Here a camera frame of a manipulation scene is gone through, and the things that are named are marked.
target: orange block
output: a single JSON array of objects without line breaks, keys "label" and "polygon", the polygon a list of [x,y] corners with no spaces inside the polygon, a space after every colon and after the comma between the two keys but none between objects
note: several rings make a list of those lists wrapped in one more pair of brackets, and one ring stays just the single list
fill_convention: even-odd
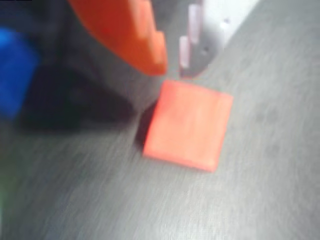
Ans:
[{"label": "orange block", "polygon": [[164,81],[143,155],[214,171],[233,97],[193,84]]}]

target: gray table surface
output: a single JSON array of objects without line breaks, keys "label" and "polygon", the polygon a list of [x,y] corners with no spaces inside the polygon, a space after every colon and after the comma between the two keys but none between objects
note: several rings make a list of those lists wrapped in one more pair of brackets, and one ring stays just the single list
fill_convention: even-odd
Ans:
[{"label": "gray table surface", "polygon": [[[190,2],[153,1],[173,79]],[[15,189],[5,196],[2,239],[320,239],[319,13],[319,0],[262,0],[195,81],[234,96],[215,173],[142,158],[139,117],[74,135],[2,125],[0,176]],[[157,99],[165,77],[136,72],[77,20],[73,28],[74,46],[139,113]]]}]

